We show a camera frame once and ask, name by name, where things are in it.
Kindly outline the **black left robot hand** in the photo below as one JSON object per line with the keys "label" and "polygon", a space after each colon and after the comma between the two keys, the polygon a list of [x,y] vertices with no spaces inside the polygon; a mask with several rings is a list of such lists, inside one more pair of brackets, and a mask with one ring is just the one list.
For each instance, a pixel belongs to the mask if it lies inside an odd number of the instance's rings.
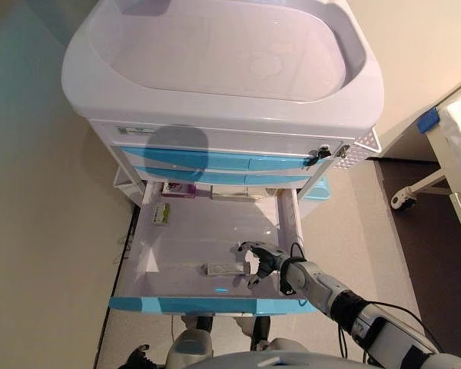
{"label": "black left robot hand", "polygon": [[129,355],[125,365],[126,368],[151,369],[158,366],[147,356],[149,344],[142,344],[135,348]]}

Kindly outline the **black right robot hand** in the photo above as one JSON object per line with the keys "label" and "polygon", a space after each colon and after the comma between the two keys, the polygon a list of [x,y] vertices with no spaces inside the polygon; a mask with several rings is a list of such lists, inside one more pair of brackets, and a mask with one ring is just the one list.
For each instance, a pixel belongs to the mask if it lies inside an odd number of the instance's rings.
{"label": "black right robot hand", "polygon": [[237,247],[237,250],[239,252],[251,251],[259,259],[257,272],[248,281],[249,289],[254,289],[273,272],[280,271],[281,265],[290,257],[278,246],[261,241],[245,241]]}

